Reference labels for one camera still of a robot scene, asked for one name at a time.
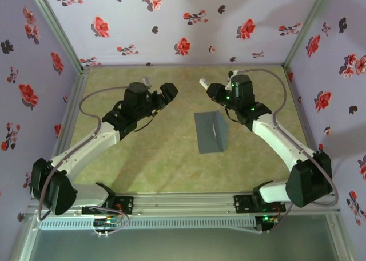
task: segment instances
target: floral wallpaper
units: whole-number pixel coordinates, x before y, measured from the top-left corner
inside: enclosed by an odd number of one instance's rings
[[[356,260],[366,248],[365,0],[328,0],[288,69],[312,147],[332,159]]]
[[[151,66],[283,63],[315,0],[48,2],[82,65]]]
[[[32,165],[51,158],[77,72],[33,0],[0,5],[0,260],[9,260]]]

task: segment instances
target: gray block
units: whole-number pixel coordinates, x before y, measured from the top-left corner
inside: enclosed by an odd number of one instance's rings
[[[200,154],[223,152],[228,143],[228,124],[219,111],[194,113]]]

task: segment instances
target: purple wall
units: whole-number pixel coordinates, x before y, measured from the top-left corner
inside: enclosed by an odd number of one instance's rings
[[[365,24],[366,0],[329,0],[289,70],[315,146],[332,159],[357,260],[366,256]]]
[[[8,260],[30,200],[27,176],[51,158],[77,72],[33,0],[0,0],[0,9],[0,260]]]

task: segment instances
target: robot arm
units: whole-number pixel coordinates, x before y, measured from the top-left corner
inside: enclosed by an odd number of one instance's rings
[[[208,84],[204,79],[200,83],[211,100],[225,106],[226,110],[233,110],[239,123],[266,141],[290,171],[286,182],[267,182],[254,188],[256,205],[291,201],[297,207],[304,207],[332,192],[325,176],[309,160],[309,157],[314,159],[331,178],[329,156],[307,148],[281,124],[273,123],[270,109],[255,101],[252,82],[247,75],[232,76],[226,87],[219,83]]]
[[[50,161],[41,158],[33,164],[31,194],[40,200],[46,187],[43,204],[56,215],[74,206],[103,205],[110,208],[114,192],[108,187],[100,183],[91,186],[73,186],[71,183],[95,157],[134,131],[139,120],[154,117],[178,93],[172,83],[165,83],[160,89],[160,94],[150,93],[147,85],[131,83],[124,99],[114,105],[88,136]],[[45,184],[47,178],[50,178],[49,184]]]

